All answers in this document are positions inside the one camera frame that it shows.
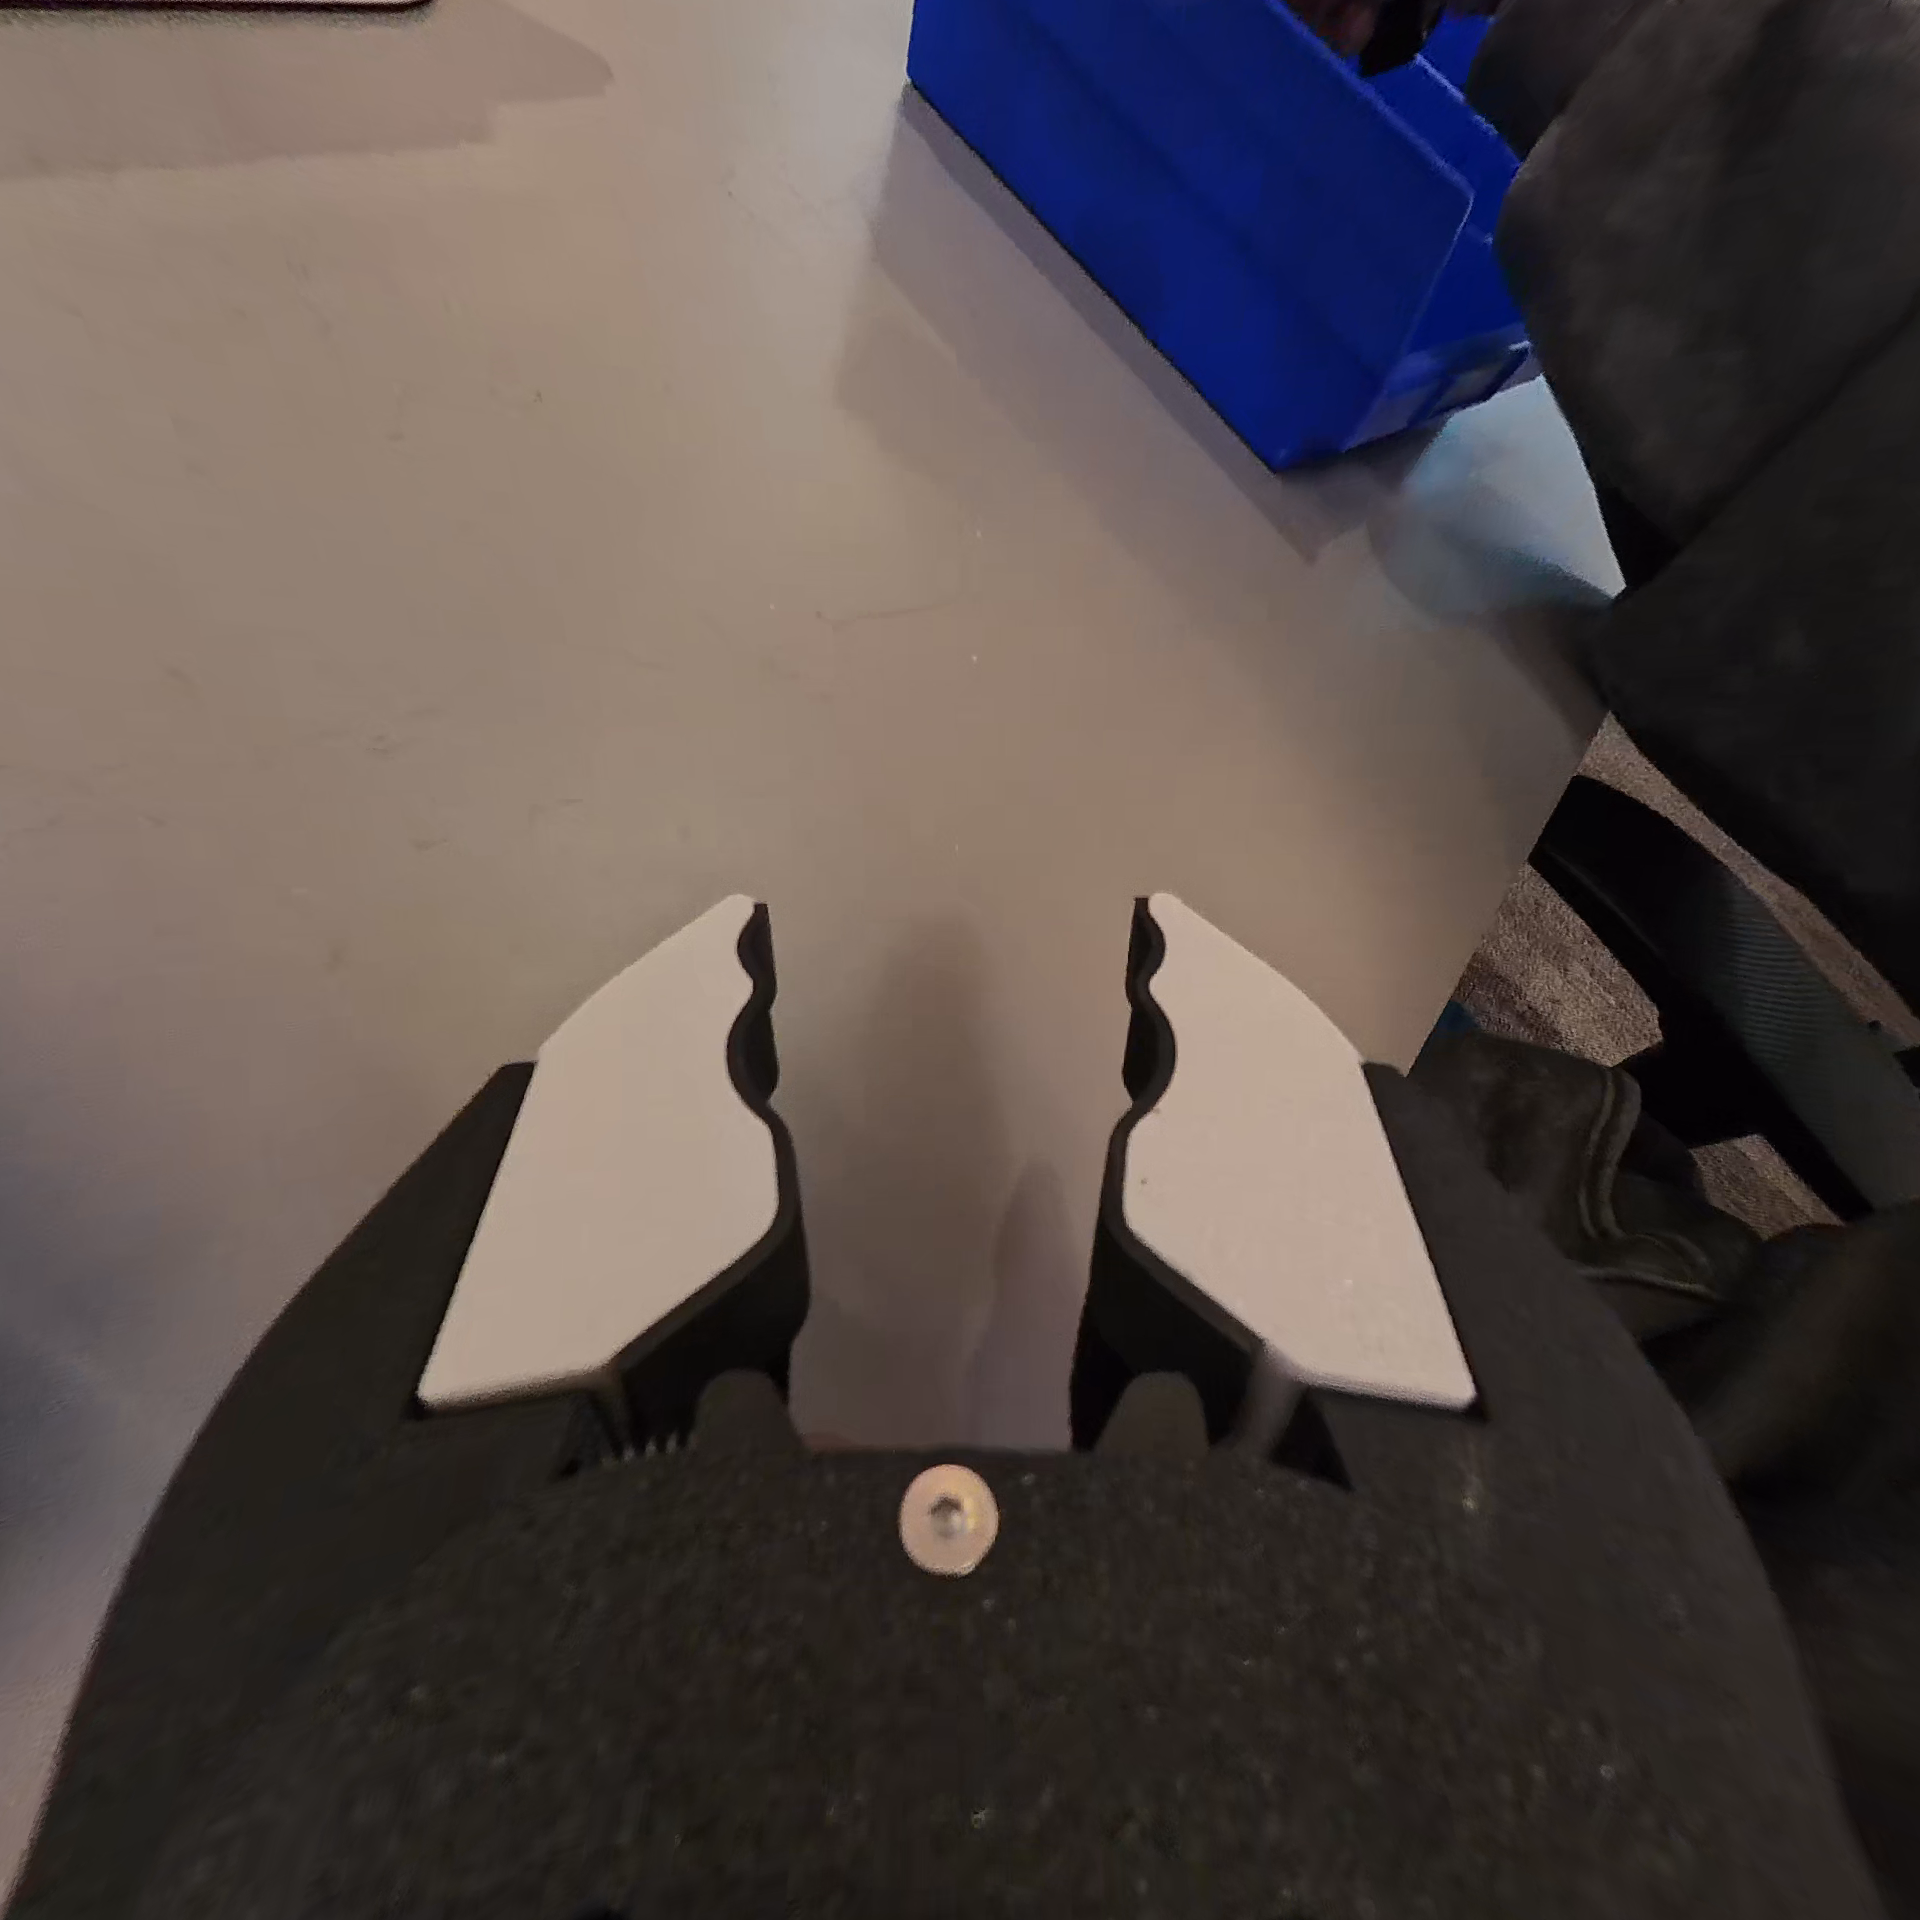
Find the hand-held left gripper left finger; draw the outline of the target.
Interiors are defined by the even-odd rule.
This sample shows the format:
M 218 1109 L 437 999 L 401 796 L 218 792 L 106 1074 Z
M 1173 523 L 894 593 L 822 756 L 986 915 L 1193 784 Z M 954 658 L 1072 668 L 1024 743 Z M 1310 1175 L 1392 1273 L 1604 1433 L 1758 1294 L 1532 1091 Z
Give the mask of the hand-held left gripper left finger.
M 790 1397 L 811 1281 L 772 1000 L 771 915 L 729 896 L 537 1046 L 420 1374 L 429 1415 L 588 1395 L 665 1449 L 721 1377 Z

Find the blue plastic bin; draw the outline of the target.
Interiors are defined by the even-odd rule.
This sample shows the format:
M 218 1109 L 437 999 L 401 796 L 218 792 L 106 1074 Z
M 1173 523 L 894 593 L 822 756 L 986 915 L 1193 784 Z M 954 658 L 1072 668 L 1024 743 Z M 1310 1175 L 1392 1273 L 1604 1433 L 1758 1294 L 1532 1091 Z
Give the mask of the blue plastic bin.
M 1536 377 L 1484 28 L 1361 76 L 1286 2 L 912 2 L 906 80 L 1267 470 Z

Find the person's body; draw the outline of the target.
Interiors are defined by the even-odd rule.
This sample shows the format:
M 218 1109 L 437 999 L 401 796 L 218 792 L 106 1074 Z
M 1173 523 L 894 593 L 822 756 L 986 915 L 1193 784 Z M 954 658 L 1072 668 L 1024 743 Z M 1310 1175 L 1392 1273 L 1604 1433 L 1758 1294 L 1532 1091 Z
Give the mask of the person's body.
M 1887 1916 L 1917 1916 L 1917 1207 L 1799 1226 L 1641 1333 L 1789 1620 Z

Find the grey desk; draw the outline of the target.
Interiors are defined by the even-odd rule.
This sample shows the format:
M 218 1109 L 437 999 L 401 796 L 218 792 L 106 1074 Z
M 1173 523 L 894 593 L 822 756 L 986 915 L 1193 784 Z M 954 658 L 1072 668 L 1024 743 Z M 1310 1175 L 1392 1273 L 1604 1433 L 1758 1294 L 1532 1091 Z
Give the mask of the grey desk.
M 228 1374 L 771 909 L 796 1412 L 1066 1442 L 1135 899 L 1408 1065 L 1597 730 L 1545 382 L 1267 474 L 911 2 L 4 15 L 4 1884 Z

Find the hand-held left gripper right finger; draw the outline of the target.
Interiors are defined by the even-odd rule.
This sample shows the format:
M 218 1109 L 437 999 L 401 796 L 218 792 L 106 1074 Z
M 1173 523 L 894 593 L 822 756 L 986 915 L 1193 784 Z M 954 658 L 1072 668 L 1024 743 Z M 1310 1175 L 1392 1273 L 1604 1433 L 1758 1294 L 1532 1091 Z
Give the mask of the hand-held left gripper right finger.
M 1367 1064 L 1283 974 L 1172 891 L 1136 899 L 1125 1114 L 1072 1349 L 1072 1444 L 1176 1377 L 1206 1444 L 1283 1453 L 1310 1395 L 1460 1417 L 1465 1349 Z

